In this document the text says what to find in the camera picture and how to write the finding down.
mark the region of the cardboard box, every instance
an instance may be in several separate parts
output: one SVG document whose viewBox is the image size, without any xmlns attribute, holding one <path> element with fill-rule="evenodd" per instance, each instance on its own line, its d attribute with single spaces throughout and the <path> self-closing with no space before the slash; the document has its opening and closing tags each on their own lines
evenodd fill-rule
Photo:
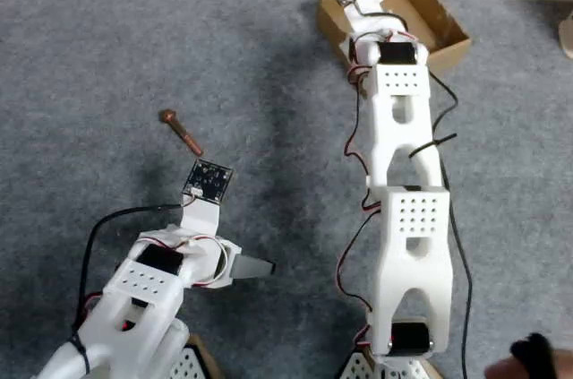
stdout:
<svg viewBox="0 0 573 379">
<path fill-rule="evenodd" d="M 453 67 L 467 53 L 472 40 L 438 0 L 384 0 L 382 4 L 384 10 L 404 17 L 410 32 L 428 48 L 432 71 L 439 73 Z M 319 1 L 317 22 L 336 54 L 348 65 L 339 46 L 350 31 L 350 24 L 337 0 Z"/>
</svg>

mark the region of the black wire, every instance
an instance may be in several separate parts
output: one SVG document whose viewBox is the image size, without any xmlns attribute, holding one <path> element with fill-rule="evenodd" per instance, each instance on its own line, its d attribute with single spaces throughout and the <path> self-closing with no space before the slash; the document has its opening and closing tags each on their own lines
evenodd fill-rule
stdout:
<svg viewBox="0 0 573 379">
<path fill-rule="evenodd" d="M 83 343 L 80 339 L 80 334 L 78 334 L 77 330 L 73 331 L 72 337 L 68 339 L 70 343 L 76 348 L 76 350 L 80 353 L 81 357 L 83 358 L 83 364 L 86 368 L 86 375 L 90 374 L 91 367 L 90 367 L 90 359 L 88 358 L 88 352 L 86 351 L 86 347 L 83 346 Z"/>
<path fill-rule="evenodd" d="M 74 330 L 77 331 L 80 328 L 82 322 L 81 318 L 83 312 L 83 305 L 86 297 L 86 284 L 88 280 L 88 269 L 90 267 L 91 249 L 93 247 L 93 242 L 96 239 L 96 235 L 98 234 L 99 228 L 106 222 L 109 222 L 114 218 L 118 218 L 124 215 L 129 215 L 131 213 L 137 213 L 140 211 L 169 211 L 173 209 L 180 209 L 182 207 L 183 206 L 181 204 L 159 204 L 153 206 L 132 207 L 129 209 L 114 211 L 113 213 L 104 216 L 101 220 L 98 221 L 98 223 L 91 230 L 90 237 L 88 238 L 88 243 L 86 245 L 86 249 L 83 253 L 83 260 L 81 262 L 80 293 L 78 296 L 78 306 L 76 308 L 75 320 L 73 322 Z"/>
<path fill-rule="evenodd" d="M 353 297 L 353 298 L 357 298 L 360 301 L 362 301 L 364 303 L 364 305 L 366 307 L 368 307 L 368 310 L 371 312 L 372 311 L 372 306 L 370 303 L 368 303 L 364 297 L 358 295 L 358 294 L 354 294 L 352 292 L 348 292 L 344 289 L 344 287 L 342 286 L 342 280 L 340 279 L 340 269 L 342 269 L 342 264 L 344 263 L 346 256 L 348 255 L 348 252 L 350 252 L 350 249 L 352 248 L 352 245 L 355 243 L 356 239 L 358 238 L 358 236 L 360 236 L 360 233 L 362 232 L 363 228 L 366 227 L 366 224 L 368 224 L 368 222 L 370 222 L 370 220 L 372 219 L 372 217 L 376 214 L 380 213 L 380 209 L 378 209 L 377 211 L 372 212 L 370 215 L 368 215 L 368 217 L 364 220 L 364 222 L 362 223 L 362 225 L 360 226 L 360 228 L 358 229 L 358 231 L 356 231 L 356 233 L 354 234 L 354 236 L 352 237 L 352 239 L 350 239 L 350 242 L 348 243 L 348 245 L 346 246 L 346 249 L 344 250 L 344 252 L 342 253 L 342 255 L 340 255 L 340 260 L 338 262 L 338 267 L 337 267 L 337 284 L 338 284 L 338 288 L 340 289 L 340 291 L 345 295 L 345 296 L 349 296 L 349 297 Z"/>
<path fill-rule="evenodd" d="M 444 179 L 444 187 L 449 191 L 449 179 L 448 172 L 446 171 L 446 166 L 444 161 L 440 158 L 441 175 Z M 474 280 L 472 278 L 472 272 L 469 270 L 469 265 L 467 263 L 466 251 L 462 245 L 461 238 L 458 233 L 458 224 L 456 223 L 456 215 L 454 214 L 454 203 L 450 199 L 449 201 L 449 222 L 451 223 L 451 229 L 454 233 L 454 239 L 456 240 L 456 245 L 458 246 L 459 256 L 462 259 L 462 264 L 464 264 L 464 270 L 466 271 L 467 277 L 467 301 L 466 301 L 466 316 L 464 318 L 464 330 L 462 332 L 462 375 L 464 379 L 467 379 L 467 367 L 466 367 L 466 345 L 467 345 L 467 329 L 469 327 L 469 315 L 472 309 L 472 294 L 474 292 Z"/>
<path fill-rule="evenodd" d="M 360 7 L 358 6 L 358 4 L 356 4 L 356 1 L 354 1 L 354 5 L 356 8 L 356 11 L 358 11 L 358 13 L 361 16 L 365 16 L 365 17 L 372 17 L 372 18 L 381 18 L 383 16 L 389 17 L 389 18 L 395 18 L 398 19 L 400 22 L 402 22 L 402 24 L 404 25 L 404 29 L 406 31 L 408 31 L 408 23 L 406 22 L 406 20 L 400 16 L 399 14 L 395 14 L 395 13 L 388 13 L 388 12 L 370 12 L 370 13 L 364 13 L 362 10 L 360 10 Z"/>
<path fill-rule="evenodd" d="M 441 120 L 449 113 L 451 112 L 454 108 L 456 108 L 459 104 L 459 99 L 458 96 L 456 94 L 454 94 L 454 91 L 451 90 L 451 88 L 446 85 L 444 82 L 442 82 L 440 80 L 440 78 L 438 76 L 436 76 L 434 73 L 430 72 L 430 76 L 450 95 L 450 97 L 454 100 L 454 104 L 452 104 L 451 106 L 449 106 L 448 108 L 446 108 L 445 110 L 443 110 L 438 117 L 436 117 L 436 120 L 433 121 L 432 124 L 432 133 L 435 133 L 436 128 L 438 128 L 438 124 L 441 122 Z"/>
<path fill-rule="evenodd" d="M 444 142 L 447 142 L 448 140 L 454 139 L 458 137 L 457 133 L 453 133 L 450 135 L 447 135 L 446 137 L 442 138 L 442 139 L 435 139 L 432 140 L 431 142 L 427 142 L 425 144 L 423 144 L 422 146 L 415 148 L 413 151 L 410 152 L 410 154 L 408 155 L 408 158 L 413 158 L 415 154 L 420 153 L 421 151 L 423 151 L 426 148 L 429 148 L 430 146 L 439 146 Z"/>
<path fill-rule="evenodd" d="M 445 117 L 449 112 L 451 112 L 454 108 L 456 108 L 459 104 L 458 97 L 454 93 L 451 88 L 442 82 L 438 76 L 430 72 L 430 76 L 450 95 L 451 98 L 454 99 L 454 104 L 450 107 L 444 109 L 440 115 L 436 118 L 432 125 L 432 133 L 434 134 L 436 129 L 438 128 L 438 124 L 440 121 Z M 449 185 L 449 178 L 448 172 L 446 171 L 446 165 L 444 164 L 443 159 L 440 157 L 440 169 L 441 169 L 441 177 L 443 179 L 444 187 L 450 191 Z M 467 331 L 469 328 L 469 315 L 472 310 L 472 295 L 474 293 L 474 279 L 472 278 L 472 272 L 469 270 L 469 264 L 467 263 L 466 258 L 466 251 L 462 245 L 461 238 L 458 232 L 458 223 L 456 222 L 456 215 L 454 213 L 454 202 L 453 200 L 449 201 L 449 222 L 451 224 L 452 232 L 454 233 L 454 240 L 456 241 L 456 245 L 458 246 L 459 256 L 462 260 L 462 264 L 464 265 L 464 271 L 466 272 L 467 278 L 467 300 L 466 300 L 466 316 L 464 317 L 464 330 L 462 331 L 462 345 L 461 345 L 461 357 L 462 357 L 462 376 L 464 379 L 467 379 L 467 367 L 466 367 L 466 346 L 467 346 Z"/>
</svg>

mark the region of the screw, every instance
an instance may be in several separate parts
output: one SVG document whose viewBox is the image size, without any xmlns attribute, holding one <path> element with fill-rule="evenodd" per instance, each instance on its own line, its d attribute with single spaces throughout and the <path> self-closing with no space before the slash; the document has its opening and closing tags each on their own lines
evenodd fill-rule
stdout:
<svg viewBox="0 0 573 379">
<path fill-rule="evenodd" d="M 173 131 L 177 133 L 181 140 L 185 142 L 189 149 L 200 157 L 203 154 L 203 150 L 197 144 L 197 142 L 191 137 L 189 133 L 185 130 L 185 128 L 181 125 L 181 123 L 177 120 L 177 113 L 170 108 L 166 108 L 165 110 L 161 110 L 159 112 L 159 119 L 161 122 L 168 124 Z"/>
</svg>

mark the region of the perforated base plate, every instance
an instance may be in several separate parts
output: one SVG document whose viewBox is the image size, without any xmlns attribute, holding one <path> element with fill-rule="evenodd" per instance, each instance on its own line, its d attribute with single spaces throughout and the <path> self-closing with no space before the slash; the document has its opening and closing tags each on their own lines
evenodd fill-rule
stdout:
<svg viewBox="0 0 573 379">
<path fill-rule="evenodd" d="M 184 348 L 167 379 L 209 379 L 193 347 Z"/>
<path fill-rule="evenodd" d="M 340 379 L 373 379 L 373 377 L 374 372 L 362 352 L 354 352 L 350 356 L 340 375 Z"/>
<path fill-rule="evenodd" d="M 374 372 L 362 352 L 354 352 L 348 359 L 339 379 L 432 379 L 422 363 L 415 359 L 397 358 L 383 367 L 381 377 Z"/>
</svg>

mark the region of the cable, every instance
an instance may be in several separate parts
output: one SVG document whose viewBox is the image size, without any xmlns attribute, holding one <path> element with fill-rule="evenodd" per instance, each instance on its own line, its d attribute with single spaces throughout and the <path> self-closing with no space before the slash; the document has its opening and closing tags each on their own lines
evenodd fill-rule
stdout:
<svg viewBox="0 0 573 379">
<path fill-rule="evenodd" d="M 456 94 L 454 94 L 454 91 L 451 90 L 451 88 L 446 85 L 444 82 L 441 81 L 441 79 L 436 76 L 434 73 L 430 72 L 430 76 L 450 95 L 450 97 L 454 100 L 454 104 L 452 104 L 451 106 L 449 106 L 448 108 L 446 108 L 445 110 L 443 110 L 438 117 L 436 117 L 436 120 L 433 121 L 432 124 L 432 133 L 436 132 L 436 129 L 438 128 L 438 124 L 441 122 L 441 120 L 449 113 L 451 112 L 454 108 L 456 108 L 459 105 L 459 99 L 458 96 Z"/>
<path fill-rule="evenodd" d="M 361 16 L 364 16 L 364 17 L 372 17 L 372 18 L 380 18 L 380 17 L 383 17 L 383 16 L 387 16 L 387 17 L 390 17 L 390 18 L 396 18 L 396 19 L 398 19 L 399 21 L 402 22 L 402 24 L 404 25 L 404 29 L 405 29 L 406 31 L 408 31 L 408 24 L 407 24 L 406 20 L 405 20 L 402 16 L 400 16 L 399 14 L 389 13 L 389 12 L 370 12 L 370 13 L 364 13 L 362 10 L 360 10 L 360 6 L 359 6 L 358 4 L 356 4 L 356 0 L 354 0 L 354 5 L 355 5 L 355 8 L 356 8 L 356 11 L 357 11 Z"/>
<path fill-rule="evenodd" d="M 366 173 L 366 176 L 368 176 L 368 167 L 366 166 L 366 163 L 364 162 L 364 158 L 362 158 L 362 156 L 358 153 L 358 152 L 354 152 L 354 151 L 349 151 L 348 149 L 350 148 L 350 144 L 352 143 L 352 141 L 354 140 L 355 136 L 356 136 L 356 131 L 358 130 L 358 125 L 360 124 L 360 82 L 361 79 L 363 79 L 363 75 L 367 73 L 360 73 L 358 74 L 358 80 L 356 81 L 356 120 L 355 120 L 355 127 L 352 130 L 352 133 L 350 134 L 350 137 L 348 137 L 348 140 L 346 140 L 346 144 L 344 145 L 344 156 L 345 157 L 355 157 L 356 159 L 358 159 L 358 161 L 360 161 L 360 164 L 362 165 L 362 168 L 364 169 L 364 172 Z"/>
<path fill-rule="evenodd" d="M 408 155 L 408 158 L 412 159 L 414 157 L 414 155 L 420 153 L 424 149 L 429 148 L 430 146 L 439 146 L 442 143 L 447 142 L 448 140 L 454 139 L 456 137 L 458 137 L 458 134 L 453 133 L 453 134 L 447 135 L 446 137 L 444 137 L 442 139 L 435 139 L 435 140 L 432 140 L 431 142 L 427 142 L 427 143 L 423 144 L 422 146 L 415 148 L 413 151 L 411 151 L 410 154 Z"/>
<path fill-rule="evenodd" d="M 450 95 L 451 98 L 454 99 L 454 104 L 443 110 L 440 115 L 436 118 L 432 125 L 432 133 L 435 133 L 436 129 L 438 128 L 438 124 L 440 121 L 445 117 L 450 111 L 456 108 L 459 104 L 458 97 L 456 94 L 451 90 L 451 88 L 442 82 L 435 74 L 430 72 L 430 76 Z M 441 176 L 443 179 L 444 187 L 449 191 L 450 184 L 449 184 L 449 177 L 448 172 L 446 171 L 446 166 L 444 164 L 443 159 L 440 157 L 440 169 L 441 169 Z M 466 367 L 466 346 L 467 346 L 467 331 L 469 328 L 469 315 L 472 310 L 472 296 L 474 293 L 474 279 L 472 277 L 472 272 L 469 270 L 469 264 L 466 258 L 466 251 L 462 245 L 461 238 L 458 232 L 458 223 L 456 222 L 456 215 L 454 213 L 454 203 L 450 199 L 449 201 L 449 222 L 451 224 L 451 229 L 454 234 L 454 240 L 456 241 L 456 245 L 458 247 L 459 256 L 462 260 L 462 264 L 464 266 L 464 271 L 466 272 L 467 278 L 467 300 L 466 300 L 466 315 L 464 317 L 464 330 L 462 331 L 462 345 L 461 345 L 461 361 L 462 361 L 462 376 L 464 379 L 467 379 L 467 367 Z"/>
<path fill-rule="evenodd" d="M 110 220 L 115 218 L 119 218 L 120 216 L 129 215 L 132 213 L 137 213 L 140 211 L 170 211 L 173 209 L 181 209 L 183 207 L 182 204 L 159 204 L 154 206 L 142 206 L 142 207 L 132 207 L 129 209 L 122 209 L 120 211 L 114 211 L 113 213 L 104 216 L 101 220 L 99 220 L 93 229 L 90 232 L 90 236 L 88 237 L 88 243 L 86 244 L 86 249 L 83 254 L 83 260 L 81 262 L 81 276 L 80 276 L 80 290 L 78 295 L 78 305 L 76 308 L 75 320 L 73 322 L 73 329 L 78 330 L 81 325 L 81 317 L 83 312 L 83 306 L 86 299 L 86 284 L 88 280 L 88 270 L 90 267 L 90 258 L 91 258 L 91 249 L 93 247 L 93 243 L 98 235 L 98 231 L 102 225 Z"/>
<path fill-rule="evenodd" d="M 342 255 L 340 255 L 340 258 L 338 258 L 337 261 L 337 272 L 336 272 L 336 277 L 335 277 L 335 283 L 337 288 L 340 290 L 340 292 L 342 292 L 345 296 L 348 297 L 353 297 L 353 298 L 357 298 L 360 301 L 363 302 L 363 304 L 366 306 L 366 308 L 368 309 L 369 312 L 372 311 L 372 306 L 370 303 L 368 303 L 362 296 L 358 295 L 358 294 L 354 294 L 351 292 L 348 292 L 344 289 L 344 287 L 342 286 L 342 280 L 341 280 L 341 276 L 340 276 L 340 269 L 342 268 L 342 264 L 344 263 L 346 256 L 348 255 L 348 252 L 350 252 L 350 249 L 352 248 L 352 245 L 355 243 L 356 239 L 358 238 L 358 236 L 360 236 L 360 233 L 362 232 L 363 228 L 366 226 L 366 224 L 368 224 L 368 222 L 370 222 L 370 220 L 372 219 L 372 217 L 376 214 L 380 213 L 380 210 L 374 211 L 373 213 L 371 213 L 370 215 L 368 215 L 368 218 L 366 218 L 366 220 L 364 220 L 364 222 L 362 223 L 362 225 L 360 226 L 360 228 L 358 229 L 358 231 L 356 231 L 356 233 L 354 234 L 354 236 L 350 239 L 350 242 L 348 242 L 348 245 L 346 245 L 346 248 L 344 249 L 344 251 L 342 252 Z"/>
<path fill-rule="evenodd" d="M 83 346 L 83 343 L 80 339 L 80 334 L 78 334 L 77 330 L 73 330 L 72 337 L 70 337 L 68 341 L 72 343 L 75 349 L 80 353 L 81 357 L 83 358 L 83 364 L 85 365 L 86 375 L 89 375 L 91 371 L 90 359 L 88 358 L 88 352 L 86 351 L 86 347 Z"/>
<path fill-rule="evenodd" d="M 221 253 L 223 254 L 223 257 L 225 258 L 225 265 L 223 266 L 221 271 L 218 273 L 218 275 L 215 276 L 213 279 L 210 279 L 206 282 L 197 282 L 197 283 L 193 284 L 194 287 L 206 287 L 207 285 L 210 285 L 211 283 L 221 279 L 221 277 L 225 274 L 225 271 L 227 271 L 227 267 L 229 265 L 229 255 L 227 253 L 227 250 L 225 249 L 223 244 L 220 241 L 218 241 L 215 237 L 207 236 L 207 235 L 200 235 L 200 236 L 192 237 L 190 240 L 203 240 L 203 239 L 212 240 L 218 245 L 219 249 L 221 250 Z"/>
<path fill-rule="evenodd" d="M 449 178 L 448 172 L 446 171 L 446 166 L 444 161 L 440 158 L 441 175 L 444 180 L 444 187 L 449 191 Z M 469 315 L 472 309 L 472 295 L 474 292 L 474 279 L 472 278 L 472 272 L 469 270 L 469 265 L 467 263 L 466 251 L 462 245 L 461 238 L 458 233 L 458 224 L 456 222 L 456 215 L 454 214 L 454 203 L 449 201 L 449 222 L 451 223 L 451 229 L 454 233 L 454 239 L 456 240 L 456 245 L 458 246 L 459 256 L 464 265 L 464 270 L 467 277 L 467 300 L 466 300 L 466 316 L 464 317 L 464 330 L 462 331 L 462 375 L 464 379 L 467 379 L 467 367 L 466 367 L 466 346 L 467 346 L 467 329 L 469 327 Z"/>
</svg>

